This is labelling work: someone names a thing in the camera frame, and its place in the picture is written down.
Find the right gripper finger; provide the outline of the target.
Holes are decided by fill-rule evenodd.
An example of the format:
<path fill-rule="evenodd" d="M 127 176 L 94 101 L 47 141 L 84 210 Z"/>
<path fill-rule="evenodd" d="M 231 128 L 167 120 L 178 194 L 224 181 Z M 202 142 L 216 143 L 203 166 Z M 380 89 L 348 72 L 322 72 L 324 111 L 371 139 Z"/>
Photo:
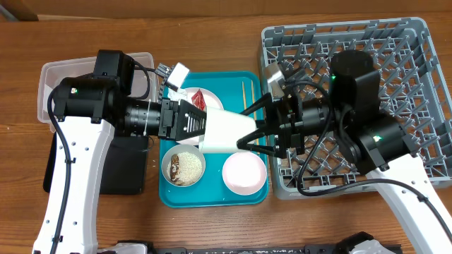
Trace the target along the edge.
<path fill-rule="evenodd" d="M 266 109 L 272 104 L 272 95 L 271 93 L 264 94 L 260 99 L 255 101 L 250 107 L 246 108 L 241 112 L 242 115 L 248 116 L 258 111 L 259 109 Z"/>
<path fill-rule="evenodd" d="M 240 150 L 247 150 L 251 152 L 259 152 L 265 155 L 269 155 L 272 157 L 282 157 L 283 151 L 281 148 L 277 148 L 277 145 L 269 146 L 269 145 L 256 145 L 255 141 L 267 137 L 269 135 L 275 135 L 274 129 L 263 127 L 257 128 L 255 131 L 245 135 L 237 141 L 237 147 Z"/>

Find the white cup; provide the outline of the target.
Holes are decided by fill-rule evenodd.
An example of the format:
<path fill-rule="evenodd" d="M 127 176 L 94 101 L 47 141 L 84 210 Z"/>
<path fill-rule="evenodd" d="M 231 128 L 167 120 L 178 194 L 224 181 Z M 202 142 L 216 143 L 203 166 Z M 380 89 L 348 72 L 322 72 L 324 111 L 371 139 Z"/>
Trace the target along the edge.
<path fill-rule="evenodd" d="M 203 154 L 243 152 L 237 141 L 255 130 L 256 122 L 249 116 L 208 107 L 206 129 L 198 148 Z"/>

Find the red snack wrapper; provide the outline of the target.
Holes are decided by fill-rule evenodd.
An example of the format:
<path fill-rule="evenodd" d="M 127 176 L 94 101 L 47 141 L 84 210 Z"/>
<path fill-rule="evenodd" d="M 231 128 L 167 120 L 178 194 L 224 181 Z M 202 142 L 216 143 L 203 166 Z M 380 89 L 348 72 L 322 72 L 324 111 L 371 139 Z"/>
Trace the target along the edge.
<path fill-rule="evenodd" d="M 206 102 L 200 89 L 198 89 L 191 97 L 191 101 L 192 104 L 201 111 L 204 111 L 206 109 Z"/>

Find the pink shallow bowl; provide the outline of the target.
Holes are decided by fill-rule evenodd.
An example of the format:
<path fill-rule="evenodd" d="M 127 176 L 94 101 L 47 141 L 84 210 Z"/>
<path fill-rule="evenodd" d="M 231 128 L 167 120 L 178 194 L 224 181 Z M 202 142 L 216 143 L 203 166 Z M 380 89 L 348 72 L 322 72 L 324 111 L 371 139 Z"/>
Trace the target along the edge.
<path fill-rule="evenodd" d="M 222 167 L 222 179 L 227 188 L 237 195 L 253 195 L 267 181 L 263 160 L 252 152 L 236 152 Z"/>

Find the white round plate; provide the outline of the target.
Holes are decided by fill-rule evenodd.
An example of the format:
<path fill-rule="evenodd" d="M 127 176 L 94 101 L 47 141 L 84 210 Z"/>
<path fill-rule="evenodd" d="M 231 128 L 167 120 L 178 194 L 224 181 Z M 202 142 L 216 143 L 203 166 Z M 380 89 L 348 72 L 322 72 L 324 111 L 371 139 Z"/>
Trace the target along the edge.
<path fill-rule="evenodd" d="M 207 89 L 200 88 L 200 87 L 189 87 L 189 88 L 185 89 L 188 92 L 188 100 L 187 100 L 188 102 L 192 103 L 191 97 L 195 94 L 195 92 L 198 89 L 200 89 L 201 92 L 203 93 L 203 97 L 204 97 L 207 107 L 223 109 L 222 102 L 214 93 L 212 93 L 211 91 L 209 91 Z M 199 138 L 200 138 L 200 136 L 192 137 L 192 138 L 188 138 L 185 140 L 180 140 L 180 141 L 178 141 L 178 143 L 182 144 L 182 145 L 197 146 L 199 144 Z"/>

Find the grey bowl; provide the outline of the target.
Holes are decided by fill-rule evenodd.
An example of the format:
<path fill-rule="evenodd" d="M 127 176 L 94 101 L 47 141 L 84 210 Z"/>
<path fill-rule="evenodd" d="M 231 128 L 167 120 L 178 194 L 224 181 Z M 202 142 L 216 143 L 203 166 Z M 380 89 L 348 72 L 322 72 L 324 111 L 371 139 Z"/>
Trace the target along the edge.
<path fill-rule="evenodd" d="M 203 166 L 203 173 L 202 173 L 200 179 L 202 178 L 204 171 L 206 169 L 206 160 L 205 160 L 203 154 L 199 151 L 199 149 L 197 147 L 195 147 L 193 145 L 175 145 L 174 147 L 170 148 L 166 152 L 166 154 L 164 155 L 164 157 L 162 158 L 162 161 L 161 161 L 161 171 L 162 171 L 163 177 L 166 179 L 166 181 L 170 185 L 173 185 L 173 186 L 176 186 L 176 185 L 174 185 L 173 183 L 170 182 L 170 177 L 167 174 L 167 166 L 170 163 L 170 157 L 172 155 L 177 154 L 177 153 L 182 153 L 182 152 L 190 152 L 192 154 L 195 154 L 201 160 L 201 163 Z"/>

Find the white rice pile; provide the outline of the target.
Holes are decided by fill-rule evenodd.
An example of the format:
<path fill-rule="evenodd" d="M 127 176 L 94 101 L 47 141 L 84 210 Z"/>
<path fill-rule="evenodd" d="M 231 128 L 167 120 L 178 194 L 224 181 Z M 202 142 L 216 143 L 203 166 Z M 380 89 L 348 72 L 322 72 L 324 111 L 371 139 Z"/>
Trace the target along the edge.
<path fill-rule="evenodd" d="M 201 160 L 190 152 L 174 154 L 167 166 L 169 181 L 176 186 L 189 186 L 200 179 L 203 173 Z"/>

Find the white napkin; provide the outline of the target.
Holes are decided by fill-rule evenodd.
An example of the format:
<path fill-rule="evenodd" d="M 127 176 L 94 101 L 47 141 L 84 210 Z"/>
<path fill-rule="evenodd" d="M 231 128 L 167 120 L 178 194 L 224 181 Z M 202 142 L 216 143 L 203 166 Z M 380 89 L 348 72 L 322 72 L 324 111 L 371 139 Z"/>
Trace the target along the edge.
<path fill-rule="evenodd" d="M 188 92 L 185 89 L 179 88 L 174 91 L 172 88 L 168 89 L 167 96 L 170 100 L 180 102 L 181 100 L 188 100 Z"/>

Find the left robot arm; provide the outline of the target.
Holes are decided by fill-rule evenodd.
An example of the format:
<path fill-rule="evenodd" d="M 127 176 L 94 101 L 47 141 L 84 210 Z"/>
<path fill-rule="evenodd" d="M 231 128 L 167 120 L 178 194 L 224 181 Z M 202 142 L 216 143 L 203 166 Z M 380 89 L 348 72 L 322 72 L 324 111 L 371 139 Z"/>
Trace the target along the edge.
<path fill-rule="evenodd" d="M 100 50 L 92 73 L 64 78 L 49 94 L 56 131 L 54 172 L 34 253 L 96 253 L 97 206 L 105 160 L 115 133 L 184 140 L 203 135 L 206 113 L 187 101 L 132 97 L 141 63 L 117 50 Z"/>

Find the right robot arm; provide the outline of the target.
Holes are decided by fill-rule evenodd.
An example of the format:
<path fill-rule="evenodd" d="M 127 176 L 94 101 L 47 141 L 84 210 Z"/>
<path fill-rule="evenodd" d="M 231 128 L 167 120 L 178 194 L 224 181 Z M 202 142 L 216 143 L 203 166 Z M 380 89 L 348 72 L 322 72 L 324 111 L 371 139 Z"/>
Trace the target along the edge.
<path fill-rule="evenodd" d="M 334 55 L 330 85 L 317 85 L 319 98 L 304 101 L 301 78 L 282 77 L 281 98 L 263 95 L 245 110 L 264 109 L 256 130 L 237 141 L 241 150 L 286 157 L 304 153 L 304 139 L 334 135 L 340 153 L 373 185 L 396 216 L 418 253 L 451 252 L 451 215 L 427 177 L 415 143 L 400 122 L 380 107 L 380 73 L 370 54 L 355 49 Z"/>

